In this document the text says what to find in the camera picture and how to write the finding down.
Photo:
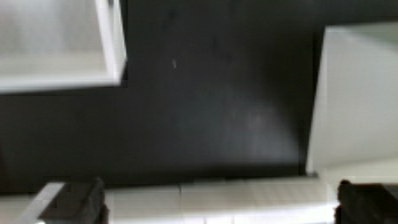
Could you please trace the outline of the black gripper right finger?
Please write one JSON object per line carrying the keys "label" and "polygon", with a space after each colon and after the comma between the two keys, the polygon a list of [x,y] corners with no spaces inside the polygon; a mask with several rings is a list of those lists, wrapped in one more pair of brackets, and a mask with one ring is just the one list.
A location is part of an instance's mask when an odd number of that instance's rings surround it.
{"label": "black gripper right finger", "polygon": [[339,182],[333,224],[398,224],[398,183]]}

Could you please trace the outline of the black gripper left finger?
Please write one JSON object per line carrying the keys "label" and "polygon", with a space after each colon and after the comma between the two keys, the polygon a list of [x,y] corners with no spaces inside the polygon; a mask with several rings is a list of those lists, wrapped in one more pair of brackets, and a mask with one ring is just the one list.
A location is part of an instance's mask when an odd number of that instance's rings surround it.
{"label": "black gripper left finger", "polygon": [[99,178],[49,182],[22,213],[22,224],[108,224],[108,206]]}

